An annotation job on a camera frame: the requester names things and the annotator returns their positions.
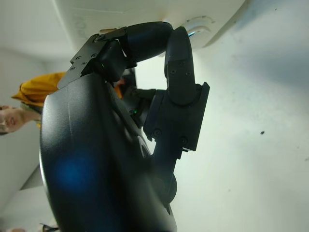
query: white wall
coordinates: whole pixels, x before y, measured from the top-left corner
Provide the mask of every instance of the white wall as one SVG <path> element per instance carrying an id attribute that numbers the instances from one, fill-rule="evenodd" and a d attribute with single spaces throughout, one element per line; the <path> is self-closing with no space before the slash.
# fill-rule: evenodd
<path id="1" fill-rule="evenodd" d="M 1 0 L 0 30 L 0 48 L 42 60 L 74 55 L 52 0 Z"/>
<path id="2" fill-rule="evenodd" d="M 44 62 L 47 73 L 66 72 L 70 67 L 70 58 L 64 60 L 55 60 Z"/>
<path id="3" fill-rule="evenodd" d="M 308 231 L 308 11 L 305 0 L 253 0 L 194 54 L 211 90 L 197 152 L 175 170 L 179 232 Z M 140 87 L 162 87 L 163 59 L 137 75 Z"/>
<path id="4" fill-rule="evenodd" d="M 40 223 L 52 226 L 54 222 L 45 191 L 43 187 L 37 187 L 13 195 L 0 218 L 0 228 L 23 228 L 27 232 L 40 232 Z"/>
<path id="5" fill-rule="evenodd" d="M 22 82 L 45 72 L 43 64 L 36 59 L 0 50 L 0 104 L 18 107 L 19 102 L 10 96 Z M 0 138 L 0 214 L 39 164 L 38 157 L 39 129 L 35 123 Z"/>

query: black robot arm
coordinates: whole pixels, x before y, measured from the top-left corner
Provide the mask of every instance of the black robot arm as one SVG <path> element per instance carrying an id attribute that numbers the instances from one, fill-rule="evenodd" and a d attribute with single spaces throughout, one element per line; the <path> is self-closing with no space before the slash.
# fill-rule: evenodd
<path id="1" fill-rule="evenodd" d="M 124 70 L 166 51 L 167 90 L 113 90 Z M 40 165 L 63 232 L 175 232 L 169 203 L 183 151 L 196 150 L 209 86 L 195 84 L 184 28 L 144 23 L 94 35 L 46 98 Z M 151 155 L 143 127 L 156 147 Z"/>

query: white panel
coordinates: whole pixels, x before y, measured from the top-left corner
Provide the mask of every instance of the white panel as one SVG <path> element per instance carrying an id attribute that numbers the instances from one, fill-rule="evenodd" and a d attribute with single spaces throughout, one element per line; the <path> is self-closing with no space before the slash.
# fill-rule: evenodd
<path id="1" fill-rule="evenodd" d="M 244 3 L 244 0 L 54 1 L 75 49 L 100 29 L 162 20 L 176 28 L 186 20 L 203 15 L 211 22 L 206 44 Z"/>

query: white surface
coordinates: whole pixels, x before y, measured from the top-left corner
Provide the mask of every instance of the white surface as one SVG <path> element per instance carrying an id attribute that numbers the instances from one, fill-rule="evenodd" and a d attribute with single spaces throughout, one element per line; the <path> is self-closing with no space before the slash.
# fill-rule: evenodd
<path id="1" fill-rule="evenodd" d="M 22 82 L 45 73 L 39 61 L 0 50 L 0 104 L 19 106 L 10 98 Z M 0 138 L 0 213 L 39 164 L 39 129 L 28 123 L 17 133 Z"/>
<path id="2" fill-rule="evenodd" d="M 42 60 L 74 55 L 51 0 L 1 0 L 0 48 Z"/>
<path id="3" fill-rule="evenodd" d="M 175 170 L 179 232 L 308 231 L 308 12 L 306 0 L 253 0 L 195 53 L 211 90 L 197 152 Z M 166 86 L 163 65 L 141 63 L 139 87 Z"/>
<path id="4" fill-rule="evenodd" d="M 206 44 L 240 8 L 244 0 L 55 0 L 61 22 L 75 49 L 100 29 L 166 20 L 174 28 L 206 15 L 210 36 Z"/>
<path id="5" fill-rule="evenodd" d="M 23 228 L 27 232 L 40 232 L 40 223 L 53 225 L 54 216 L 43 187 L 18 191 L 0 217 L 0 228 Z"/>

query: bolt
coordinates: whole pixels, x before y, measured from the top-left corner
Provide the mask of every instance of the bolt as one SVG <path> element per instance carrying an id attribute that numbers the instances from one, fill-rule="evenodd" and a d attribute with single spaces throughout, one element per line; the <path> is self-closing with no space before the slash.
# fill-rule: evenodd
<path id="1" fill-rule="evenodd" d="M 155 129 L 154 131 L 155 137 L 160 137 L 161 134 L 162 134 L 162 131 L 160 129 Z"/>
<path id="2" fill-rule="evenodd" d="M 99 35 L 96 39 L 95 39 L 95 43 L 101 40 L 105 39 L 105 35 Z"/>
<path id="3" fill-rule="evenodd" d="M 186 137 L 181 137 L 180 141 L 181 141 L 182 145 L 186 145 L 188 143 L 188 140 L 187 140 Z"/>

